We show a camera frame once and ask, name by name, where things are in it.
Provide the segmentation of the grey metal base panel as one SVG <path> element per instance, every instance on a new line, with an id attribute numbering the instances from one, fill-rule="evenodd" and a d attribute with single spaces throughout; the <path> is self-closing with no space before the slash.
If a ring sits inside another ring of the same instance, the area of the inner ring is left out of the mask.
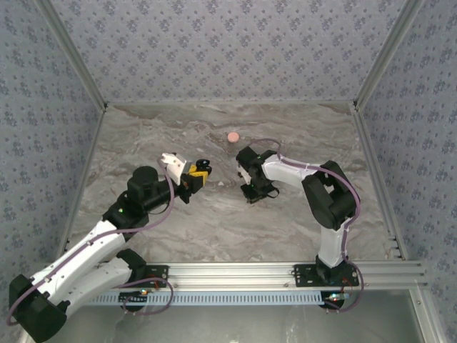
<path id="1" fill-rule="evenodd" d="M 118 307 L 84 307 L 46 343 L 457 343 L 420 325 L 407 291 L 366 292 L 337 314 L 318 306 L 172 307 L 132 317 Z"/>

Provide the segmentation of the aluminium frame post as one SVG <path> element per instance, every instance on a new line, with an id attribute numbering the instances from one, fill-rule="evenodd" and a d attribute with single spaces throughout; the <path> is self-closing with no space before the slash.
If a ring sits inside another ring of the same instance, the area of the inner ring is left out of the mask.
<path id="1" fill-rule="evenodd" d="M 75 43 L 72 41 L 71 36 L 64 25 L 64 22 L 60 19 L 57 10 L 52 4 L 52 1 L 33 1 L 36 4 L 38 10 L 41 12 L 42 16 L 44 17 L 52 34 L 58 41 L 70 65 L 76 72 L 76 75 L 79 77 L 90 99 L 98 109 L 104 111 L 106 108 L 106 102 L 104 101 L 104 98 L 101 95 L 101 92 L 99 91 L 99 88 L 97 87 L 94 78 L 87 69 L 82 56 L 76 48 Z"/>
<path id="2" fill-rule="evenodd" d="M 412 23 L 425 2 L 426 0 L 404 1 L 396 20 L 393 22 L 393 25 L 389 30 L 386 40 L 381 46 L 371 69 L 369 70 L 356 95 L 356 98 L 354 99 L 354 106 L 358 112 L 363 110 L 367 101 L 370 99 L 383 74 L 387 70 L 388 65 L 392 61 L 398 47 L 401 45 L 401 42 L 408 33 L 408 30 L 411 28 Z"/>

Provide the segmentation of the long aluminium base rail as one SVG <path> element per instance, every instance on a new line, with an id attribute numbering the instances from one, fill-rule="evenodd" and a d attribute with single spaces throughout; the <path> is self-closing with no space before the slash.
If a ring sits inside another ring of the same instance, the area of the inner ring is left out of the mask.
<path id="1" fill-rule="evenodd" d="M 104 273 L 102 263 L 84 266 L 77 271 L 64 267 L 56 274 L 44 270 L 34 275 L 34 284 L 50 297 L 62 297 L 84 286 L 96 293 L 118 288 L 112 277 Z M 427 285 L 425 269 L 420 262 L 361 261 L 347 280 L 353 288 L 413 289 Z M 326 285 L 312 275 L 312 264 L 293 265 L 291 262 L 215 262 L 169 263 L 167 281 L 177 290 L 277 290 L 284 287 L 325 289 Z"/>

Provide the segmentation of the thin aluminium side rail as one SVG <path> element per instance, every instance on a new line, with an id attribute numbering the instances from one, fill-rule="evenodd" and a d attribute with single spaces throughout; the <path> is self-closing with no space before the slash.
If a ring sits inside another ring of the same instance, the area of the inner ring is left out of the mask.
<path id="1" fill-rule="evenodd" d="M 82 169 L 81 178 L 80 178 L 79 184 L 76 188 L 76 195 L 75 195 L 74 200 L 72 201 L 71 207 L 69 209 L 69 216 L 68 216 L 68 219 L 66 220 L 64 230 L 63 230 L 61 239 L 59 241 L 59 246 L 58 246 L 57 253 L 56 253 L 57 259 L 59 257 L 61 257 L 66 251 L 68 240 L 69 240 L 69 237 L 71 236 L 72 228 L 74 226 L 76 216 L 79 212 L 79 206 L 81 203 L 82 196 L 84 195 L 84 190 L 86 187 L 87 179 L 89 178 L 91 162 L 94 157 L 94 151 L 95 151 L 95 148 L 97 145 L 97 141 L 99 139 L 99 134 L 100 134 L 101 127 L 102 127 L 103 120 L 104 120 L 105 113 L 106 113 L 106 108 L 107 108 L 107 104 L 105 104 L 105 106 L 101 109 L 99 119 L 96 123 L 94 135 L 92 137 L 91 144 L 89 146 L 89 152 L 86 156 L 84 168 Z"/>

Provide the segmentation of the wide aluminium side rail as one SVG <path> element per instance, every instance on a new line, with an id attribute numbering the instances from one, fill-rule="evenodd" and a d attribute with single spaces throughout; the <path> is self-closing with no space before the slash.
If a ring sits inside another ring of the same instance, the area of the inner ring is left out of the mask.
<path id="1" fill-rule="evenodd" d="M 388 190 L 383 179 L 381 168 L 378 163 L 375 149 L 371 142 L 368 128 L 364 121 L 363 115 L 358 110 L 356 102 L 353 103 L 352 113 L 356 131 L 360 139 L 361 148 L 366 158 L 368 171 L 371 176 L 376 198 L 378 200 L 378 205 L 383 216 L 383 222 L 386 226 L 386 230 L 388 231 L 389 236 L 395 242 L 388 255 L 393 259 L 401 259 L 406 261 L 408 260 L 408 252 L 403 241 L 403 236 L 396 219 L 396 214 L 393 210 L 393 205 L 391 203 Z"/>

